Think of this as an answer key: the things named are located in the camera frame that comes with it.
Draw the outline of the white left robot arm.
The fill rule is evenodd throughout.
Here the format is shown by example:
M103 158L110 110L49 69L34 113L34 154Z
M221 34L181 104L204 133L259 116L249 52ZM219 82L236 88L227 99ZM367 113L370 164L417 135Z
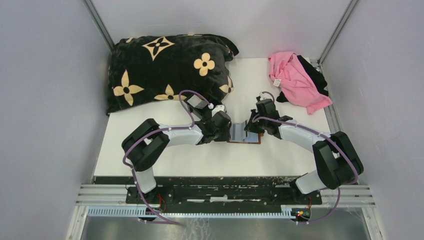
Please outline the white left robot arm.
M146 119L121 143L122 162L131 168L138 197L149 204L158 191L153 165L165 148L179 145L203 145L226 142L230 138L231 118L224 111L195 121L194 125L165 125Z

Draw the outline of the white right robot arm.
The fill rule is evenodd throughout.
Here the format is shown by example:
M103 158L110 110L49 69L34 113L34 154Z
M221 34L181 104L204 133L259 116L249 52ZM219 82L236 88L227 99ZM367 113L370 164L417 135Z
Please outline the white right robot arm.
M280 116L275 102L258 96L245 130L292 142L314 157L316 169L289 183L289 199L302 204L309 194L318 190L335 190L341 185L354 184L364 166L345 132L327 133L298 123L292 117Z

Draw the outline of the brown leather card holder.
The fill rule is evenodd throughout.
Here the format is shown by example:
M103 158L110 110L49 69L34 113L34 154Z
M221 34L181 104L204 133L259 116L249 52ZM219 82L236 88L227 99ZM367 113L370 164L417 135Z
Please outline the brown leather card holder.
M233 123L230 127L228 143L232 144L261 144L261 135L245 130L247 122Z

